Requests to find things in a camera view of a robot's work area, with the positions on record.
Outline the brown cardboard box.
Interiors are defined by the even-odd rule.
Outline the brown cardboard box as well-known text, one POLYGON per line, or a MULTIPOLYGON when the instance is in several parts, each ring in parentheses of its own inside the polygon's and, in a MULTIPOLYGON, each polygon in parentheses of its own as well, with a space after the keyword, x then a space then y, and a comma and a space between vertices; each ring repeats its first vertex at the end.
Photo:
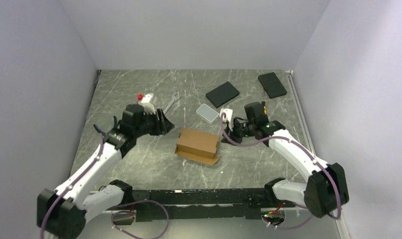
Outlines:
POLYGON ((178 137, 175 154, 208 165, 216 164, 219 136, 184 127, 178 137))

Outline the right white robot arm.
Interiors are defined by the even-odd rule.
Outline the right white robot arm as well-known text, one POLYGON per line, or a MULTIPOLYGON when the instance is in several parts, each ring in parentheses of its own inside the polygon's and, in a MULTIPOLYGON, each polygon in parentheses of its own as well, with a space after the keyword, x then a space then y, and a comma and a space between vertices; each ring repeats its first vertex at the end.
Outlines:
POLYGON ((305 180, 292 182, 285 178, 265 185, 264 200, 271 207, 282 201, 302 205, 317 218, 329 216, 338 220, 342 206, 349 202, 345 171, 338 163, 329 164, 298 142, 279 121, 270 121, 264 103, 244 107, 246 118, 234 117, 228 108, 220 110, 223 142, 239 147, 263 143, 283 156, 305 180))

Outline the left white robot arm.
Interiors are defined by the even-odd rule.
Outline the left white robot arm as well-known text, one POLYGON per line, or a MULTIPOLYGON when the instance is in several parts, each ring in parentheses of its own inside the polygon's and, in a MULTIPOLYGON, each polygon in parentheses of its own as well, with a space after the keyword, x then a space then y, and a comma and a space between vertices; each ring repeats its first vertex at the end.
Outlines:
POLYGON ((146 134, 166 135, 173 128, 162 109, 129 104, 122 118, 113 118, 110 131, 100 132, 101 141, 93 155, 54 190, 44 189, 37 197, 37 226, 60 239, 76 239, 85 225, 112 207, 127 209, 137 201, 131 185, 114 180, 91 194, 93 186, 146 134))

